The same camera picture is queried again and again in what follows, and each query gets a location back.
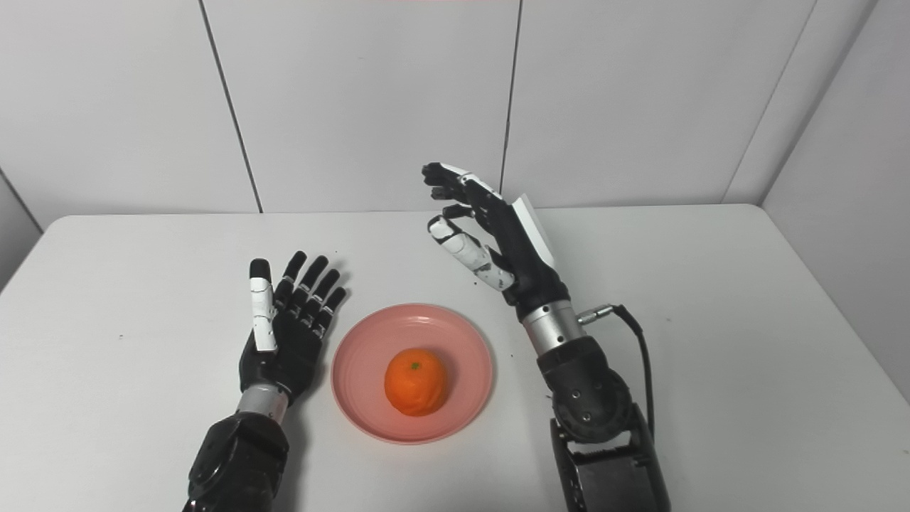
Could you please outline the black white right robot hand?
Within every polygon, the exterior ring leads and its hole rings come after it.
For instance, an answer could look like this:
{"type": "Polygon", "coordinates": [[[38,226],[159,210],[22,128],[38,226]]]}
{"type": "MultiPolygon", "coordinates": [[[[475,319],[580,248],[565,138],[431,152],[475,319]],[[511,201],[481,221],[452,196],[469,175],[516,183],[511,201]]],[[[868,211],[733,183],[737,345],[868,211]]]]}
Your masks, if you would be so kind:
{"type": "Polygon", "coordinates": [[[508,203],[476,175],[432,162],[422,167],[436,201],[451,201],[428,233],[475,277],[500,292],[519,321],[569,292],[545,247],[542,231],[520,201],[508,203]]]}

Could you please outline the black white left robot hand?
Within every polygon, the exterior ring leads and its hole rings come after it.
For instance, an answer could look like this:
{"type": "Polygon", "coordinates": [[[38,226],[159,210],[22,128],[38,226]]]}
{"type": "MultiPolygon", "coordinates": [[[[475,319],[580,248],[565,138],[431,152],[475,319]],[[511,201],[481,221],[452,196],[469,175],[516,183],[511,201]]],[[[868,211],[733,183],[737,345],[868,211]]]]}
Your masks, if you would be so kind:
{"type": "Polygon", "coordinates": [[[273,385],[290,404],[308,392],[324,338],[347,295],[340,278],[325,255],[308,260],[296,252],[276,283],[269,260],[251,260],[253,327],[238,363],[242,392],[273,385]]]}

